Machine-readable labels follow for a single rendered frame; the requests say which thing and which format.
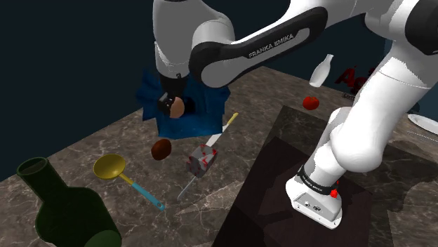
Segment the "white plate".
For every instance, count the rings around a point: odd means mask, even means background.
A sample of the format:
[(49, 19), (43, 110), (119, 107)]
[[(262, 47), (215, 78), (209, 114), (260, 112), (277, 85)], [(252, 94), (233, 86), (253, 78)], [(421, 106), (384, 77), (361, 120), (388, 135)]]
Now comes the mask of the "white plate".
[(438, 135), (438, 122), (425, 116), (409, 114), (408, 119), (420, 128)]

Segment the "dark green bottle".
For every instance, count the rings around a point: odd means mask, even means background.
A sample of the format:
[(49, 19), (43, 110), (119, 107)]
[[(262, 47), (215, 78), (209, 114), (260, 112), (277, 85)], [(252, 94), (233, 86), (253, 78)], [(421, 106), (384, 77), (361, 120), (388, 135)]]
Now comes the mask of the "dark green bottle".
[(48, 159), (28, 159), (19, 175), (41, 199), (35, 220), (40, 238), (55, 247), (121, 247), (122, 237), (100, 195), (69, 187)]

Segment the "brown egg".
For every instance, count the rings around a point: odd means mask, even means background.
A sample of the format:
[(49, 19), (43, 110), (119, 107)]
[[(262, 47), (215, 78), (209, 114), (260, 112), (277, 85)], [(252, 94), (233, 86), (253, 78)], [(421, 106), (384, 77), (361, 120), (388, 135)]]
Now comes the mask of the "brown egg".
[(165, 159), (167, 156), (170, 155), (172, 151), (172, 146), (170, 140), (167, 139), (160, 139), (151, 148), (151, 155), (152, 158), (160, 161)]

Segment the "grey metal utensil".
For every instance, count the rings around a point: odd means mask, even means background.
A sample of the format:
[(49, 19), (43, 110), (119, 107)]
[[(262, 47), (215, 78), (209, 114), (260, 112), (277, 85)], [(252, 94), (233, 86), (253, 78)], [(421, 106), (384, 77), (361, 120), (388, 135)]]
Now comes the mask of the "grey metal utensil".
[(181, 193), (179, 193), (178, 197), (177, 197), (177, 201), (181, 200), (183, 198), (183, 196), (185, 195), (185, 193), (187, 192), (187, 190), (190, 188), (190, 186), (192, 185), (192, 183), (197, 179), (196, 176), (194, 176), (190, 182), (185, 186), (185, 188), (181, 191)]

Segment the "grey cube with red marks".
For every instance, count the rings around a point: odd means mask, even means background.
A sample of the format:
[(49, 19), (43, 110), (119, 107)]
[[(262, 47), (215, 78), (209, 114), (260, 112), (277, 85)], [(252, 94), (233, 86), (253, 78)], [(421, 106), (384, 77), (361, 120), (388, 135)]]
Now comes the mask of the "grey cube with red marks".
[(217, 155), (216, 149), (204, 144), (199, 145), (186, 161), (187, 172), (192, 173), (197, 178), (203, 177), (216, 160)]

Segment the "red tomato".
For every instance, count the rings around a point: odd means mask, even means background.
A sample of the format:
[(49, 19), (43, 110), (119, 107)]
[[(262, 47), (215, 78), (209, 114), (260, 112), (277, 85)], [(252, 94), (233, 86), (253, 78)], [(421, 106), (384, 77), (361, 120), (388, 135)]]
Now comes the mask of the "red tomato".
[(315, 110), (319, 106), (319, 100), (316, 97), (307, 96), (303, 100), (303, 107), (307, 110)]

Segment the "white bottle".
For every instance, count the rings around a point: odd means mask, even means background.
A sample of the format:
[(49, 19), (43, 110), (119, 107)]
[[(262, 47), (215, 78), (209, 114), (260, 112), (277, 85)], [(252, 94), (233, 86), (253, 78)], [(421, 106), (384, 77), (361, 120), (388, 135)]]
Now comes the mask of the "white bottle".
[(310, 78), (310, 85), (313, 87), (320, 87), (326, 80), (331, 70), (332, 54), (327, 54), (322, 62), (320, 62), (314, 69)]

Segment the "dark box with red print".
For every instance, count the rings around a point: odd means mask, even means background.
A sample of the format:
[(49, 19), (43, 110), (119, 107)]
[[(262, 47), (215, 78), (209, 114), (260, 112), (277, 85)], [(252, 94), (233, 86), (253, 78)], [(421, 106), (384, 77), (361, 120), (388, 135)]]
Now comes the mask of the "dark box with red print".
[(355, 77), (355, 68), (346, 69), (335, 81), (335, 84), (345, 83), (350, 88), (350, 93), (343, 93), (342, 97), (348, 100), (354, 100), (355, 95), (359, 92), (361, 87), (367, 82), (368, 78), (374, 72), (375, 67), (370, 68), (368, 76)]

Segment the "blue cloth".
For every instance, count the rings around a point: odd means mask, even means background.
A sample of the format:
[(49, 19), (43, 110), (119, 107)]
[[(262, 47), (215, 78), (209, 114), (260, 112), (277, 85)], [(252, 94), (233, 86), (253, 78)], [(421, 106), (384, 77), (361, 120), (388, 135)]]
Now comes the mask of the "blue cloth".
[(158, 108), (158, 99), (164, 94), (158, 75), (158, 72), (143, 72), (136, 98), (143, 108), (142, 119), (155, 119), (160, 137), (181, 139), (223, 131), (225, 103), (230, 96), (228, 87), (209, 88), (188, 76), (181, 96), (185, 113), (180, 118), (172, 119)]

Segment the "tan egg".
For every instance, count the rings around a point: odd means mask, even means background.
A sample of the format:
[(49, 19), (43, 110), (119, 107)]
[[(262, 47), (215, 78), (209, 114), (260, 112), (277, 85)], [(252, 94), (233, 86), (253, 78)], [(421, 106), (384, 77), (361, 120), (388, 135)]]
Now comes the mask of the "tan egg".
[(185, 112), (185, 104), (183, 100), (179, 97), (175, 97), (173, 104), (170, 108), (169, 116), (173, 119), (180, 118)]

